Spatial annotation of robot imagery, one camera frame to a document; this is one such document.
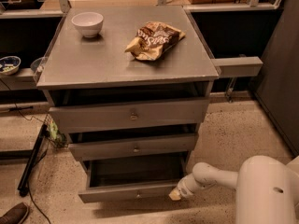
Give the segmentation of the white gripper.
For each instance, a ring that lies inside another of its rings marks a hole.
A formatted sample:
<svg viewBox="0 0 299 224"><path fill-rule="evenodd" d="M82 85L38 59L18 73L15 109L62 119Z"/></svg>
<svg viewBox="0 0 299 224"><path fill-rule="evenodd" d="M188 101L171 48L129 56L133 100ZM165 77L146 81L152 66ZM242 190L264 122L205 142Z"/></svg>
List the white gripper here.
<svg viewBox="0 0 299 224"><path fill-rule="evenodd" d="M195 180L193 174L186 175L179 182L176 188L169 193L172 201L180 201L181 197L190 198L200 189L199 183Z"/></svg>

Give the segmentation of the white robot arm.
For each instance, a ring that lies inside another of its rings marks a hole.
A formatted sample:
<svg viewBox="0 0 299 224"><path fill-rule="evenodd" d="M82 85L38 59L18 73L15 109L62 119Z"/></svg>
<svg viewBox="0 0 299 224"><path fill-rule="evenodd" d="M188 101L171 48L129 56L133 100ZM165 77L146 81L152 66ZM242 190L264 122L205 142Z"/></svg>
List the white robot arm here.
<svg viewBox="0 0 299 224"><path fill-rule="evenodd" d="M235 224L298 224L299 157L283 164L267 156L253 156L237 172L199 162L169 197L178 201L214 185L236 191Z"/></svg>

